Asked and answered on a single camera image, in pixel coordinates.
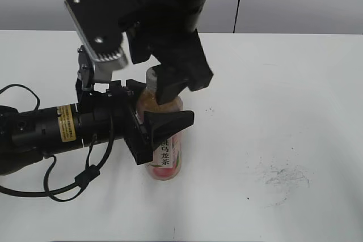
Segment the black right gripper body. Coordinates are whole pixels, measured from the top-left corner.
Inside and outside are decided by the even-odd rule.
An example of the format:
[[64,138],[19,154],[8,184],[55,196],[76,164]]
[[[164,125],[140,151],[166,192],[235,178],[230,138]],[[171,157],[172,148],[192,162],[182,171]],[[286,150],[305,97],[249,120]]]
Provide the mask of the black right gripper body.
[[106,37],[104,53],[116,50],[133,28],[150,34],[191,33],[206,0],[65,0],[86,36]]

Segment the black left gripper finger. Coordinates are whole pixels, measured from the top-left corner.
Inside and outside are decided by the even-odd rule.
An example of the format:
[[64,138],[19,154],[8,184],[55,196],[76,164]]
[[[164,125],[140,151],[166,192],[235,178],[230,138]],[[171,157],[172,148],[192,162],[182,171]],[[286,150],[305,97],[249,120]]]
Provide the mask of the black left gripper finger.
[[132,103],[136,103],[146,88],[146,84],[134,79],[126,80],[126,92]]
[[165,140],[192,126],[195,120],[193,111],[177,112],[144,112],[143,124],[153,150],[156,150]]

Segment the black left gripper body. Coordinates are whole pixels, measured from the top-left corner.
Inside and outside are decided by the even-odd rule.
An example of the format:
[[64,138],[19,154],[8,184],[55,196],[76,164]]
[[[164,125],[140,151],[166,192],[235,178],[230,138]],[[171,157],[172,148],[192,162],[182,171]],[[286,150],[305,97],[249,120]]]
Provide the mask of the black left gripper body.
[[137,117],[136,103],[130,101],[125,86],[119,80],[113,81],[107,91],[115,137],[124,139],[136,164],[146,164],[153,160],[153,148],[145,126]]

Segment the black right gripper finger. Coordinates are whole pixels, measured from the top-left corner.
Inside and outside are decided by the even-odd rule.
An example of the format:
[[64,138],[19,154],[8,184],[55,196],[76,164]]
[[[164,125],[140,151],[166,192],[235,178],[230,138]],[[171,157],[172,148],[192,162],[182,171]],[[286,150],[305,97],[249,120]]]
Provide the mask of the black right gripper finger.
[[173,101],[188,85],[188,78],[172,66],[153,67],[157,79],[156,100],[159,105]]
[[212,80],[197,31],[155,37],[150,52],[161,63],[158,74],[174,82],[183,80],[190,91],[204,89]]

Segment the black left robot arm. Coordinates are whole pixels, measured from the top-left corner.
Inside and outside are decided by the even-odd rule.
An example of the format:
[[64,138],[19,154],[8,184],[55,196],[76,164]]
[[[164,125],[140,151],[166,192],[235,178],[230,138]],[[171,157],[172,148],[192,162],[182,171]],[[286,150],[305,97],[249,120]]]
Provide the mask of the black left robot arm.
[[153,113],[144,120],[136,114],[136,102],[145,84],[113,81],[106,92],[85,92],[78,82],[74,104],[18,112],[1,107],[1,174],[9,175],[44,157],[123,139],[136,164],[153,160],[164,141],[194,123],[192,111]]

